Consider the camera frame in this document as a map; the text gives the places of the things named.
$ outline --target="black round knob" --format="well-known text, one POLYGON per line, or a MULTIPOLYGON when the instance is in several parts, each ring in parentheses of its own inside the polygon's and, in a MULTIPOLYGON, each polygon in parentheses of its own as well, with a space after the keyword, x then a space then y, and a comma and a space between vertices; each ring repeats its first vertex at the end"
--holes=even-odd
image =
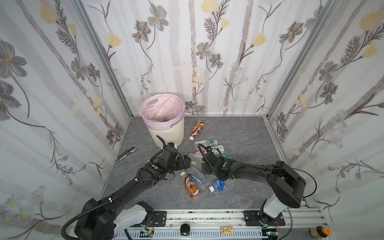
POLYGON ((181 227, 180 227, 181 235, 188 236, 190 231, 191 231, 191 228, 189 227, 188 224, 184 223, 183 225, 181 225, 181 227))

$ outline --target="trash can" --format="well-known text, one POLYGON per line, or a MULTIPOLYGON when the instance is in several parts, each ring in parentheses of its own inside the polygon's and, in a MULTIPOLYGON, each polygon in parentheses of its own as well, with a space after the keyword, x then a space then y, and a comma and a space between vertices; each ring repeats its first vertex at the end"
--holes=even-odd
POLYGON ((183 142, 184 110, 184 101, 169 93, 154 95, 143 102, 140 114, 158 147, 163 144, 156 135, 177 146, 183 142))

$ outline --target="gray marble floor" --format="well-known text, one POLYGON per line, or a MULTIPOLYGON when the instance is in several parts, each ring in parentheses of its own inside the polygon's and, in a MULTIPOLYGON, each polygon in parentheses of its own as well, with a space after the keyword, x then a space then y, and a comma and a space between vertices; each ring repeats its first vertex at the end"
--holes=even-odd
MULTIPOLYGON (((195 151, 188 137, 197 121, 203 121, 205 125, 196 140, 216 139, 219 145, 224 146, 225 154, 234 156, 237 161, 272 164, 279 160, 262 117, 186 117, 184 141, 178 147, 183 155, 195 151)), ((132 146, 137 147, 137 150, 115 164, 104 196, 131 180, 136 170, 159 150, 141 117, 133 117, 119 154, 132 146)), ((144 200, 154 209, 246 209, 260 208, 263 201, 273 194, 268 185, 235 179, 228 182, 227 188, 221 192, 210 193, 206 186, 203 188, 198 184, 201 193, 192 199, 185 189, 180 172, 175 172, 173 180, 160 181, 129 204, 144 200)), ((208 176, 211 183, 215 179, 213 175, 208 176)))

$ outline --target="bottle cap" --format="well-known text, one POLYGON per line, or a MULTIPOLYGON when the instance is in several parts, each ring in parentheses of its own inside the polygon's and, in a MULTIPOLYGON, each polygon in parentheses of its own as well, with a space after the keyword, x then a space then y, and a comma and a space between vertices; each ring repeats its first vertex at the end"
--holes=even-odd
POLYGON ((325 235, 331 235, 332 231, 330 230, 329 227, 323 227, 321 230, 325 235))

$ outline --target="wall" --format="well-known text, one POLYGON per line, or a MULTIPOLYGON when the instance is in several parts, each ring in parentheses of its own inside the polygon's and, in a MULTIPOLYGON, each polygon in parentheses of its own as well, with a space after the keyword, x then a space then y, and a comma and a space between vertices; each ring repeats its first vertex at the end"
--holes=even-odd
POLYGON ((384 233, 383 7, 341 1, 270 116, 293 167, 314 175, 307 200, 339 240, 384 233))
POLYGON ((159 93, 188 114, 265 114, 326 1, 83 3, 134 114, 159 93))
POLYGON ((58 238, 128 118, 69 1, 1 1, 0 40, 1 237, 58 238))

